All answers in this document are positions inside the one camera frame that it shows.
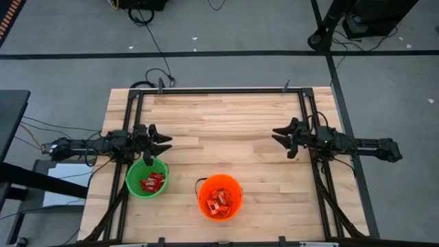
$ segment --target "wooden table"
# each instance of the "wooden table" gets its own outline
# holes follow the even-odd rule
[[[317,109],[341,130],[331,88],[313,91]],[[127,96],[128,89],[111,91],[104,134],[122,129]],[[298,97],[290,94],[147,95],[141,124],[156,124],[161,134],[174,139],[173,148],[159,156],[170,168],[169,186],[153,199],[130,196],[123,242],[157,242],[159,237],[166,242],[275,242],[279,236],[324,240],[308,150],[290,160],[270,136],[292,117],[302,119]],[[338,158],[349,162],[346,156]],[[100,158],[96,168],[107,160]],[[340,208],[368,234],[353,171],[337,161],[330,166]],[[94,175],[78,239],[91,232],[108,208],[114,169],[107,165]],[[209,221],[197,206],[195,181],[217,173],[235,177],[244,190],[242,208],[229,222]],[[327,211],[334,235],[329,206]],[[116,212],[113,237],[118,217]]]

